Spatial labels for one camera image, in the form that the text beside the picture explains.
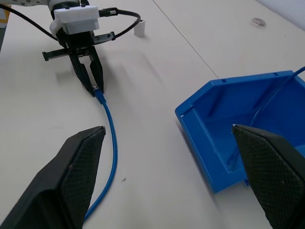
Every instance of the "blue wire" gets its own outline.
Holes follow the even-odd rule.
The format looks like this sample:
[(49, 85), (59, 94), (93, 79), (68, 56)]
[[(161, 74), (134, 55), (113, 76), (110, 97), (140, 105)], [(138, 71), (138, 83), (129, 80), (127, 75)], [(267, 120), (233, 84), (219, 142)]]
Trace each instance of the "blue wire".
[(290, 80), (294, 79), (298, 74), (302, 73), (303, 71), (305, 71), (305, 66), (299, 70), (297, 70), (296, 72), (294, 72), (293, 74), (291, 74), (289, 77), (287, 77), (285, 80), (283, 80), (280, 85), (277, 86), (277, 88), (275, 88), (261, 103), (259, 109), (257, 110), (257, 112), (255, 113), (250, 126), (253, 126), (254, 121), (258, 115), (258, 113), (260, 113), (261, 110), (264, 110), (264, 108), (268, 105), (268, 103), (270, 103), (270, 101), (275, 97), (275, 95), (282, 89), (282, 87), (288, 83)]
[(111, 168), (111, 172), (108, 178), (108, 181), (106, 183), (106, 186), (104, 187), (102, 193), (100, 194), (100, 196), (96, 199), (96, 201), (94, 202), (94, 204), (92, 204), (92, 206), (89, 208), (89, 210), (87, 211), (86, 215), (85, 215), (85, 219), (84, 221), (86, 221), (91, 214), (94, 212), (94, 210), (98, 207), (98, 205), (101, 203), (101, 201), (104, 199), (104, 197), (106, 196), (107, 192), (110, 189), (110, 186), (113, 182), (114, 179), (114, 175), (116, 172), (116, 167), (118, 165), (118, 142), (116, 139), (116, 134), (115, 134), (115, 129), (114, 129), (114, 124), (113, 124), (113, 119), (111, 117), (111, 113), (110, 110), (107, 106), (106, 103), (106, 99), (103, 95), (103, 93), (100, 90), (94, 90), (95, 92), (95, 97), (97, 98), (97, 100), (104, 106), (105, 108), (105, 112), (107, 114), (108, 117), (108, 121), (109, 121), (109, 126), (110, 126), (110, 130), (111, 130), (111, 136), (112, 136), (112, 147), (113, 147), (113, 161), (112, 161), (112, 168)]
[[(298, 76), (298, 74), (302, 73), (305, 71), (305, 66), (299, 70), (297, 70), (296, 72), (294, 72), (293, 74), (291, 74), (289, 77), (287, 77), (286, 79), (284, 79), (273, 91), (270, 92), (269, 95), (267, 95), (265, 97), (265, 99), (261, 102), (257, 112), (255, 113), (254, 117), (251, 120), (251, 123), (249, 126), (253, 126), (257, 115), (265, 109), (265, 107), (270, 103), (270, 101), (275, 97), (275, 95), (282, 89), (283, 86), (285, 86), (288, 82), (290, 82), (292, 79), (294, 79), (296, 76)], [(238, 147), (236, 147), (235, 151), (233, 152), (233, 154), (229, 157), (228, 159), (228, 166), (231, 170), (235, 169), (236, 166), (236, 162), (239, 156), (239, 151), (238, 151)]]

